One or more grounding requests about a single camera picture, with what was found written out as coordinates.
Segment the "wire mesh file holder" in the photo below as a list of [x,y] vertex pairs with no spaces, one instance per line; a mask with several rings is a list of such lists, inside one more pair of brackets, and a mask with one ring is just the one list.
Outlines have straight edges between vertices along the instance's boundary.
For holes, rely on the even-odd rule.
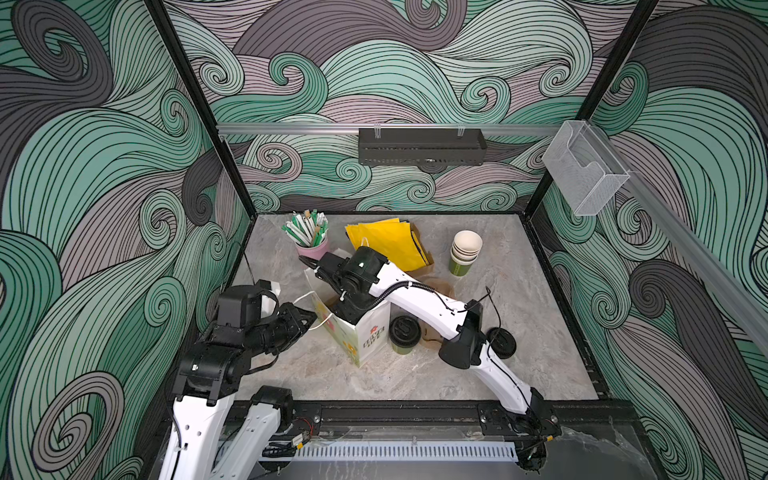
[[605,133],[583,120],[563,122],[542,160],[577,217],[597,215],[629,180]]

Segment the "patterned wall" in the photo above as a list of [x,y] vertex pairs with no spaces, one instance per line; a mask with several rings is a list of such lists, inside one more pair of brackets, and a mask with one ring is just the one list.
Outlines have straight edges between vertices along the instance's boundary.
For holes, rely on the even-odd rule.
[[142,0],[0,3],[0,469],[137,478],[247,218]]
[[[166,6],[219,122],[560,124],[576,115],[634,1]],[[487,164],[423,171],[362,167],[352,136],[229,140],[262,211],[520,211],[549,142],[490,137]]]
[[[594,122],[768,310],[768,3],[652,19]],[[768,475],[768,360],[621,191],[597,217],[556,188],[535,216],[612,393],[671,478]]]

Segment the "container of straws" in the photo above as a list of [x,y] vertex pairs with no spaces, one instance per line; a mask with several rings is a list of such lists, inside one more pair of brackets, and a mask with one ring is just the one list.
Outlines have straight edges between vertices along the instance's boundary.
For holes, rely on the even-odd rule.
[[303,214],[294,212],[290,220],[283,225],[283,230],[296,244],[299,255],[320,260],[329,251],[328,219],[317,210]]

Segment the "green paper cup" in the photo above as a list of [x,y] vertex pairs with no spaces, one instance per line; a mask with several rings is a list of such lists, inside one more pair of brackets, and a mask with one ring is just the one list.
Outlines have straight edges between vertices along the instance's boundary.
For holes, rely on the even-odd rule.
[[464,276],[469,271],[469,267],[472,266],[472,264],[477,260],[477,257],[475,257],[472,260],[460,260],[456,258],[456,256],[451,252],[451,263],[448,264],[448,269],[453,275],[456,276]]

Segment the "stack of cups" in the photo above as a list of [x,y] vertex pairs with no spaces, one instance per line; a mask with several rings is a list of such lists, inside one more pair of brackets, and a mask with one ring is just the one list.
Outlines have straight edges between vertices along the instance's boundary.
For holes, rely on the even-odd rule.
[[482,238],[471,230],[462,230],[453,237],[449,269],[456,276],[464,276],[475,262],[482,248]]

